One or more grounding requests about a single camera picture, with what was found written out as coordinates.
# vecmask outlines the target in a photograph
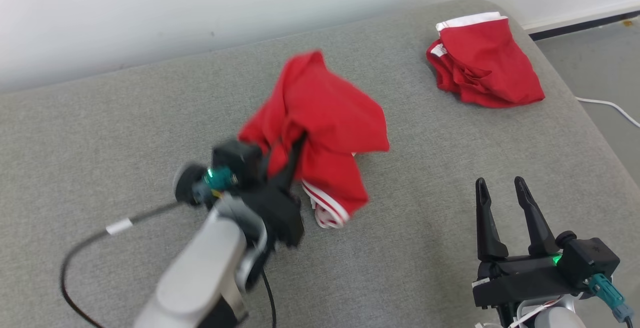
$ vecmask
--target red cloth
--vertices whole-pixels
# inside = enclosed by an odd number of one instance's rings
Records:
[[[466,16],[440,23],[437,29],[440,38],[429,47],[427,59],[436,68],[438,88],[459,94],[463,102],[491,108],[545,98],[506,17]]]
[[[382,108],[325,66],[321,52],[290,59],[270,98],[238,139],[270,150],[268,174],[288,161],[306,131],[295,177],[302,180],[322,227],[342,227],[368,202],[352,153],[388,151]]]

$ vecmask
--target white wall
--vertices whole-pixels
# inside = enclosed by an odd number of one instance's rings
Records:
[[[445,0],[0,0],[0,90],[29,88]],[[640,0],[491,0],[531,32]]]

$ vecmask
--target black cable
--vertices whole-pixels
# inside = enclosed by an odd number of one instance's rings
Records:
[[[264,282],[264,287],[267,288],[267,294],[269,294],[269,303],[271,304],[271,326],[272,328],[276,328],[276,303],[274,302],[274,295],[272,294],[272,288],[269,286],[269,280],[267,280],[267,275],[265,274],[265,270],[263,269],[260,274],[262,275],[262,279]]]
[[[138,214],[137,216],[134,216],[133,218],[130,219],[132,224],[137,224],[140,223],[141,221],[144,221],[146,219],[149,219],[153,216],[156,216],[158,214],[162,214],[163,212],[167,212],[173,208],[178,207],[179,205],[181,205],[181,202],[171,202],[169,204],[165,204],[165,205],[161,205],[160,207],[155,208],[152,211],[149,212],[144,212],[142,214]],[[71,262],[71,259],[74,257],[74,255],[76,255],[78,252],[80,252],[82,249],[87,248],[87,246],[90,246],[91,244],[95,243],[96,241],[103,239],[106,236],[110,236],[110,233],[107,232],[106,229],[101,230],[98,233],[95,233],[94,235],[88,237],[87,239],[83,240],[82,242],[76,244],[76,246],[73,247],[73,249],[71,249],[69,251],[69,253],[66,254],[66,257],[64,257],[64,260],[62,261],[62,267],[60,268],[60,291],[62,292],[62,297],[64,298],[64,300],[66,301],[66,303],[73,309],[75,310],[75,312],[80,315],[84,320],[86,320],[87,322],[89,322],[89,324],[95,326],[96,328],[104,328],[102,325],[100,325],[98,322],[94,321],[93,318],[89,317],[89,315],[87,315],[85,312],[82,311],[82,309],[80,309],[76,303],[73,301],[73,299],[71,299],[71,297],[69,296],[69,293],[67,293],[67,283],[66,283],[66,279],[67,279],[67,268],[69,267],[69,262]]]

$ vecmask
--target green led light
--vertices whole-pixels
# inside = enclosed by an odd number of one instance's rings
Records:
[[[551,259],[553,259],[553,264],[554,265],[558,265],[558,260],[560,260],[560,258],[562,258],[562,254],[558,253],[556,255],[554,255],[553,257],[551,257]]]

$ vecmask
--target couch cushion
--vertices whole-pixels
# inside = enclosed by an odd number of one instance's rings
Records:
[[[384,108],[391,151],[357,157],[371,201],[345,228],[319,228],[304,201],[300,248],[280,250],[266,268],[279,326],[496,321],[471,294],[480,176],[512,254],[529,243],[513,183],[521,175],[555,234],[600,237],[621,257],[615,282],[637,299],[640,191],[517,23],[510,21],[514,38],[544,101],[485,109],[436,88],[425,57],[435,24],[487,11],[503,10],[459,0],[1,95],[0,325],[86,326],[58,291],[67,250],[171,200],[176,169],[208,162],[211,146],[233,136],[269,95],[286,59],[314,48]],[[68,273],[71,296],[105,326],[131,326],[205,214],[174,210],[80,253]],[[263,285],[246,301],[245,326],[269,326]],[[578,307],[587,326],[615,324],[600,301]]]

